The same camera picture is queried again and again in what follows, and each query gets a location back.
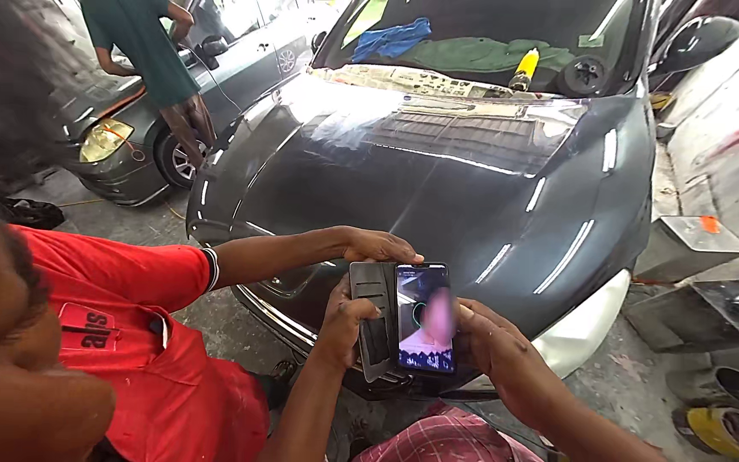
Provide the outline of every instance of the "headlight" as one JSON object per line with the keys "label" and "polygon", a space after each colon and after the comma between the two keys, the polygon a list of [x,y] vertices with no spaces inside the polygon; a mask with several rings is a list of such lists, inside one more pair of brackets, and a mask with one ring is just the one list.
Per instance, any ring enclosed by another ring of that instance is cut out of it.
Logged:
{"label": "headlight", "polygon": [[97,162],[108,156],[127,141],[134,130],[126,123],[111,118],[103,118],[90,129],[79,151],[79,162]]}
{"label": "headlight", "polygon": [[[598,349],[618,317],[630,282],[629,270],[622,269],[589,299],[532,341],[544,361],[560,378],[575,372]],[[487,376],[479,376],[459,390],[493,389]]]}

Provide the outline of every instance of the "car hood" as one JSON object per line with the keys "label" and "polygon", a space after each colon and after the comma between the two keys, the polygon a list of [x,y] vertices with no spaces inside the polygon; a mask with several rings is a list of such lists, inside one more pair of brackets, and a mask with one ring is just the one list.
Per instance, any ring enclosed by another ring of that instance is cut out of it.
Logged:
{"label": "car hood", "polygon": [[140,77],[101,79],[67,99],[56,120],[62,124],[67,140],[77,141],[97,120],[141,96],[143,90]]}
{"label": "car hood", "polygon": [[[216,244],[334,225],[389,231],[445,262],[457,295],[534,338],[645,245],[644,98],[465,100],[302,75],[222,133],[188,233]],[[250,287],[316,329],[346,270],[333,264]]]}

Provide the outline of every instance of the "phone screen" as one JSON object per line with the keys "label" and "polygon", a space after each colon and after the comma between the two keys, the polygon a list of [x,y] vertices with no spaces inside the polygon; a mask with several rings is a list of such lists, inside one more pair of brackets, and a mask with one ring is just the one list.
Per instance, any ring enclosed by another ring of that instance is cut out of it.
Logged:
{"label": "phone screen", "polygon": [[406,369],[454,373],[452,293],[443,263],[395,267],[398,364]]}

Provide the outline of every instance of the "windshield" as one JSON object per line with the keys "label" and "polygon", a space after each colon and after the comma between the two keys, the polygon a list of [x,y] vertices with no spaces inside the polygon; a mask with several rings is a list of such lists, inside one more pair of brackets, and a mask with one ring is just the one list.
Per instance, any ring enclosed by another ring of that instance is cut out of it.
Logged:
{"label": "windshield", "polygon": [[[406,66],[507,86],[520,59],[530,49],[537,48],[538,69],[529,89],[558,93],[556,76],[578,57],[599,58],[607,77],[612,78],[630,27],[634,3],[633,0],[364,0],[344,12],[349,19],[327,37],[314,67],[339,69],[356,63]],[[396,26],[403,27],[373,44],[371,38],[381,33],[374,35],[371,31]],[[360,41],[362,46],[356,52]]]}

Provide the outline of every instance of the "car door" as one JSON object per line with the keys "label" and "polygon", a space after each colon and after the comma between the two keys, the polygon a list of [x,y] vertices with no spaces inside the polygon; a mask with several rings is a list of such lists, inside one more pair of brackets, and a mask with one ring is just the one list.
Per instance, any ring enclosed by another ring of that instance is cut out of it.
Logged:
{"label": "car door", "polygon": [[226,52],[215,57],[216,69],[208,71],[201,64],[190,69],[213,124],[220,127],[281,80],[278,59],[255,0],[197,0],[190,12],[195,20],[188,35],[191,47],[208,36],[222,36],[229,44]]}
{"label": "car door", "polygon": [[275,49],[278,69],[286,78],[312,60],[310,23],[315,20],[307,8],[307,0],[258,0]]}

